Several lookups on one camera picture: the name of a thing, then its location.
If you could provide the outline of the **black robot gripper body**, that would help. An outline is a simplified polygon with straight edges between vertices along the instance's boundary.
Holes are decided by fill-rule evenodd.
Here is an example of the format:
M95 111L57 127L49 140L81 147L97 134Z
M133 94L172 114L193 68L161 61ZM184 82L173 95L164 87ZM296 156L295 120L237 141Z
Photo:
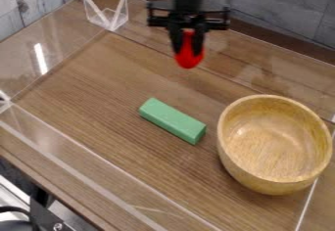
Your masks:
M181 28L193 28L199 23L205 25L205 30L227 30L231 26L231 9L205 8L196 13L177 12L171 4L147 4L147 25L153 27L168 27L176 23Z

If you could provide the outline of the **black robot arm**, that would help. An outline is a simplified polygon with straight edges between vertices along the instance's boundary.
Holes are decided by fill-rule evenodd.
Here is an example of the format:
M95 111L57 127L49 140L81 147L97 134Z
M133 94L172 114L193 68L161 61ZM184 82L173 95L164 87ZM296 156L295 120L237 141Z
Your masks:
M204 0L156 0L147 3L147 25L164 27L175 54L180 54L189 39L193 57L201 55L205 33L228 30L231 8L212 5Z

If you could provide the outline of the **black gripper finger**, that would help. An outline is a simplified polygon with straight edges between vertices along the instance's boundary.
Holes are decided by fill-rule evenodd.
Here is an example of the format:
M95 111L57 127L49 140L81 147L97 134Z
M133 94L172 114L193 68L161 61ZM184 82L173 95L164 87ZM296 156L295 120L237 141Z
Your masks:
M192 51L195 56L197 56L201 53L204 33L205 33L205 25L201 23L195 25L193 35L192 35Z
M168 36L171 40L173 53L177 54L180 52L181 43L183 43L183 30L180 26L175 23L171 23L168 25Z

